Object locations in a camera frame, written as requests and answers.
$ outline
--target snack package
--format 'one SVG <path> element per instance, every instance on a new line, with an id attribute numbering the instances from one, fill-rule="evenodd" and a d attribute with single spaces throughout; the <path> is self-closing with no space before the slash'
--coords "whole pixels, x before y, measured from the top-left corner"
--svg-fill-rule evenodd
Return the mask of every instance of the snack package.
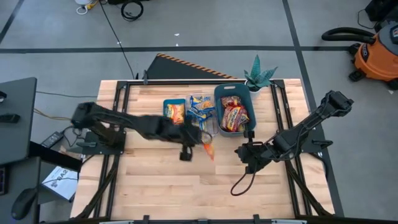
<path id="1" fill-rule="evenodd" d="M 192 108 L 187 111 L 187 114 L 191 115 L 193 117 L 193 120 L 198 121 L 206 121 L 208 118 L 213 116 L 211 113 L 201 114 L 198 111 L 192 110 Z"/>
<path id="2" fill-rule="evenodd" d="M 205 121 L 199 121 L 197 119 L 193 119 L 192 125 L 199 127 L 202 131 L 207 131 L 207 125 Z"/>
<path id="3" fill-rule="evenodd" d="M 236 130 L 237 132 L 244 132 L 246 128 L 244 127 L 244 124 L 241 124 L 238 126 L 238 129 Z"/>
<path id="4" fill-rule="evenodd" d="M 210 156 L 211 161 L 214 161 L 214 147 L 211 144 L 212 138 L 210 135 L 202 134 L 201 140 L 206 153 Z"/>
<path id="5" fill-rule="evenodd" d="M 238 96 L 226 96 L 221 98 L 221 104 L 226 108 L 227 106 L 240 106 L 242 102 Z"/>
<path id="6" fill-rule="evenodd" d="M 173 124 L 182 124 L 184 123 L 184 115 L 185 115 L 185 105 L 167 105 L 166 116 L 173 120 Z"/>
<path id="7" fill-rule="evenodd" d="M 249 122 L 249 117 L 244 106 L 228 106 L 224 111 L 221 128 L 225 131 L 236 132 L 239 126 L 247 122 Z"/>
<path id="8" fill-rule="evenodd" d="M 210 96 L 193 97 L 190 98 L 191 108 L 200 114 L 207 114 L 215 110 L 214 104 L 210 101 Z"/>
<path id="9" fill-rule="evenodd" d="M 204 144 L 206 153 L 210 156 L 211 161 L 214 161 L 214 147 L 212 144 Z"/>

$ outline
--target butcher block tabletop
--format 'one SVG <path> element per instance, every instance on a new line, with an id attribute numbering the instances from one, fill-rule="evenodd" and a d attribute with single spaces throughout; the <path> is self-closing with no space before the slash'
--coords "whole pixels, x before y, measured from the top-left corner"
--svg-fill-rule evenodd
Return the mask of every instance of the butcher block tabletop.
<path id="1" fill-rule="evenodd" d="M 285 79 L 287 98 L 294 124 L 308 116 L 303 88 L 299 79 Z M 97 104 L 111 109 L 117 80 L 103 80 Z M 163 101 L 185 98 L 192 93 L 212 93 L 216 85 L 134 85 L 129 92 L 129 114 L 162 115 Z M 122 90 L 120 101 L 123 101 Z M 277 90 L 283 108 L 282 95 Z M 257 126 L 255 141 L 266 141 L 277 131 L 277 121 L 271 89 L 265 87 L 253 100 Z M 287 123 L 282 110 L 284 127 Z M 293 218 L 287 174 L 283 162 L 271 162 L 256 174 L 253 186 L 242 196 L 230 195 L 233 184 L 243 175 L 242 164 L 234 150 L 247 139 L 215 136 L 215 159 L 212 162 L 203 146 L 193 148 L 191 162 L 179 160 L 181 145 L 148 141 L 133 130 L 126 129 L 126 145 L 120 158 L 114 195 L 112 220 L 188 219 L 252 219 Z M 331 197 L 322 162 L 308 154 L 301 154 L 307 187 L 326 210 L 333 213 Z M 73 203 L 71 217 L 77 216 L 98 189 L 103 156 L 94 156 L 84 164 Z M 244 190 L 251 175 L 235 188 Z M 299 188 L 298 201 L 303 213 Z M 108 191 L 105 192 L 101 214 L 105 214 Z"/>

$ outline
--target gray floor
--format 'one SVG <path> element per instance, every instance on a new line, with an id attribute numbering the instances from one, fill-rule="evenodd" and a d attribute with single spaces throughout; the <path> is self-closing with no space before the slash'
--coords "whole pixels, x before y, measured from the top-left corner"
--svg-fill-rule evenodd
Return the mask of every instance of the gray floor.
<path id="1" fill-rule="evenodd" d="M 359 27 L 356 13 L 368 2 L 289 0 L 300 45 L 348 45 L 322 42 L 320 35 L 334 27 Z M 0 2 L 0 30 L 16 4 L 17 0 Z M 280 0 L 153 0 L 143 4 L 144 15 L 136 22 L 124 21 L 116 6 L 105 6 L 124 47 L 293 46 Z M 0 43 L 0 51 L 118 47 L 100 6 L 84 16 L 76 14 L 77 7 L 72 0 L 25 0 Z M 364 14 L 361 20 L 371 25 Z M 156 53 L 126 55 L 133 70 L 142 74 Z M 279 66 L 275 78 L 301 78 L 293 50 L 163 53 L 235 77 L 243 77 L 243 70 L 249 70 L 259 54 L 264 68 Z M 397 93 L 389 93 L 382 83 L 372 80 L 350 83 L 347 74 L 353 66 L 345 52 L 303 52 L 303 56 L 317 102 L 330 89 L 355 101 L 347 117 L 323 125 L 326 138 L 335 142 L 330 155 L 345 215 L 398 220 L 398 138 L 393 136 L 397 121 L 392 119 Z M 38 90 L 74 95 L 96 95 L 100 80 L 131 78 L 121 53 L 0 54 L 0 67 L 0 82 L 37 77 Z M 86 100 L 38 94 L 35 107 L 48 114 L 71 116 L 76 104 Z M 32 140 L 41 142 L 66 126 L 67 122 L 35 115 Z M 64 220 L 70 207 L 63 201 L 45 204 L 41 220 Z"/>

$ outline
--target vacuum hose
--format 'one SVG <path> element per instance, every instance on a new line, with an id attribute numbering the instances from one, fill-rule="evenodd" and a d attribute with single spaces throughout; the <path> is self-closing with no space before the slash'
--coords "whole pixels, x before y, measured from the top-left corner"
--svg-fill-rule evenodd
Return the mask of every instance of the vacuum hose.
<path id="1" fill-rule="evenodd" d="M 334 34 L 340 34 L 340 33 L 347 33 L 350 35 L 334 35 Z M 374 44 L 375 43 L 375 38 L 373 38 L 374 34 L 366 31 L 366 30 L 361 30 L 357 28 L 351 28 L 351 27 L 340 27 L 336 29 L 331 29 L 329 31 L 326 31 L 324 34 L 322 34 L 322 40 L 327 40 L 327 41 L 358 41 L 362 43 L 367 43 L 367 44 Z"/>

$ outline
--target shop vacuum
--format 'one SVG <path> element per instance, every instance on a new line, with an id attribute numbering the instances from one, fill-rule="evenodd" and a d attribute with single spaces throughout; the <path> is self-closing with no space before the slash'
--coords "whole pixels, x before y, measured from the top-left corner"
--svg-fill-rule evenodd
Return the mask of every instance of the shop vacuum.
<path id="1" fill-rule="evenodd" d="M 340 27 L 322 34 L 326 41 L 358 41 L 348 52 L 354 56 L 356 70 L 349 75 L 353 82 L 364 77 L 382 80 L 398 90 L 398 23 L 383 27 L 377 34 L 366 30 Z"/>

